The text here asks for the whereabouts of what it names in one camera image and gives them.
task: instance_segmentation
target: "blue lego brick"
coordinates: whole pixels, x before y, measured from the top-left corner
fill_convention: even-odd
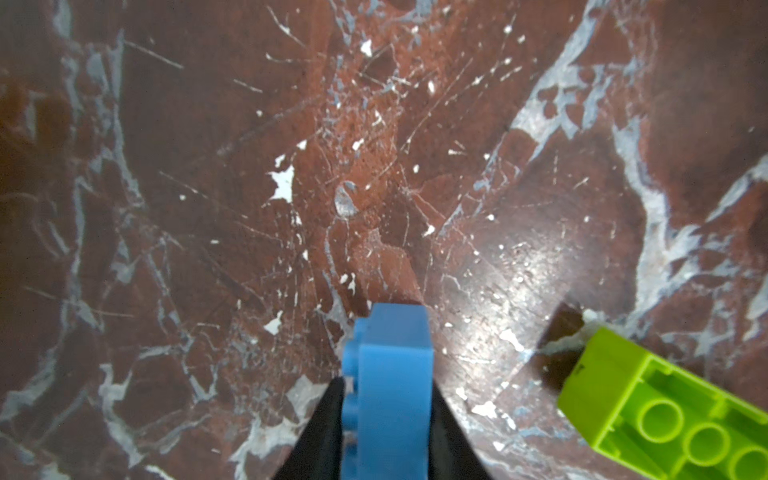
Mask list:
[[[342,480],[426,480],[434,358],[424,306],[377,303],[357,320],[342,360],[355,380],[342,425],[357,443],[345,449]]]

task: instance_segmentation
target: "brown marble countertop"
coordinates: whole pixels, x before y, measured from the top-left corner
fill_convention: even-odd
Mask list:
[[[575,312],[768,409],[765,18],[7,0],[0,478],[269,478],[373,302],[495,478],[637,477],[558,414]]]

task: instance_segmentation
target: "circular hole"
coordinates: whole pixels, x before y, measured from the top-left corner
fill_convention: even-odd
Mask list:
[[[686,446],[688,458],[696,465],[715,465],[728,453],[730,439],[722,427],[714,424],[694,429]]]
[[[641,433],[652,442],[669,442],[683,428],[683,412],[672,402],[660,402],[645,411],[640,421]]]
[[[741,455],[733,467],[733,480],[765,480],[768,478],[768,454],[752,450]]]

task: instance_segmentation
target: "green lego brick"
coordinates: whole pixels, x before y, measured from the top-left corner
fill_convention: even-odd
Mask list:
[[[558,407],[602,455],[655,480],[768,480],[768,414],[608,329]]]

